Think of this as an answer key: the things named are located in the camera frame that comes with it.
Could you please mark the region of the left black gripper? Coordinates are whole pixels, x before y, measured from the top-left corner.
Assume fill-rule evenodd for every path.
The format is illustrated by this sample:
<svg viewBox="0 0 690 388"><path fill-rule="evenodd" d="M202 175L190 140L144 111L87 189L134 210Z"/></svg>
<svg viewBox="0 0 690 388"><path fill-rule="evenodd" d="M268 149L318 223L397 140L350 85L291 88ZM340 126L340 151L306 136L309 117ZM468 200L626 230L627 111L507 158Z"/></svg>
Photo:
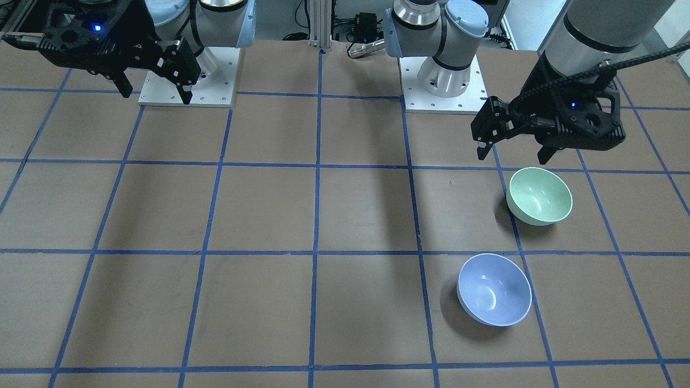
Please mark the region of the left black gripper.
<svg viewBox="0 0 690 388"><path fill-rule="evenodd" d="M519 131L509 127L517 118L510 102L488 98L471 122L477 157L483 161L495 143L521 134L534 135L546 165L561 148L606 151L626 140L620 118L620 95L614 71L591 79L554 86L519 101Z"/></svg>

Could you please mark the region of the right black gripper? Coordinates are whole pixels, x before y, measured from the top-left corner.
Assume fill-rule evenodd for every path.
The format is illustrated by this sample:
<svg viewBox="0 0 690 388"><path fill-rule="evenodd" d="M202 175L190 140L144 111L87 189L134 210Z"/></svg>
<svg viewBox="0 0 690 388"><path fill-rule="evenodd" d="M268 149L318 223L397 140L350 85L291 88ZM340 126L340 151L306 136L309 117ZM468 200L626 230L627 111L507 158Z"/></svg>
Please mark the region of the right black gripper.
<svg viewBox="0 0 690 388"><path fill-rule="evenodd" d="M160 40L144 1L52 1L37 51L57 66L110 74L123 98L133 92L127 68L155 66L185 105L201 75L185 38Z"/></svg>

